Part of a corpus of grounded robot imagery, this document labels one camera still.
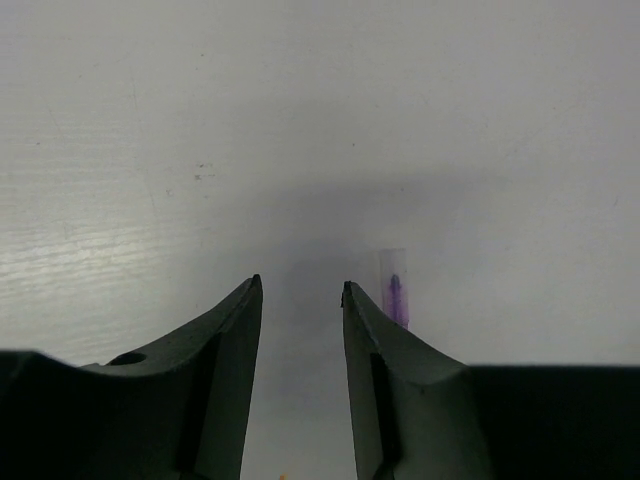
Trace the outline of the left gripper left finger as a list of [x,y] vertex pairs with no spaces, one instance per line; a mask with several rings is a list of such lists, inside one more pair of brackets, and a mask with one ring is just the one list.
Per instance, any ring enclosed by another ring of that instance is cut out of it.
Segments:
[[106,364],[1,354],[5,479],[236,479],[260,337],[251,277],[208,312]]

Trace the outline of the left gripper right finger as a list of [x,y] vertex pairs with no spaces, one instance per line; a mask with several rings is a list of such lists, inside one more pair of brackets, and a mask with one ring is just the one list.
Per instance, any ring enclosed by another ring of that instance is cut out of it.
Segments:
[[342,293],[361,479],[635,479],[635,366],[466,365]]

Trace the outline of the purple pen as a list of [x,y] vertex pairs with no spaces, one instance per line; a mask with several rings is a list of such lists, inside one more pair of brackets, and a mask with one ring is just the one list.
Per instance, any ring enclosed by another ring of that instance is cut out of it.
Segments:
[[404,329],[409,328],[407,262],[404,249],[384,249],[378,254],[382,310]]

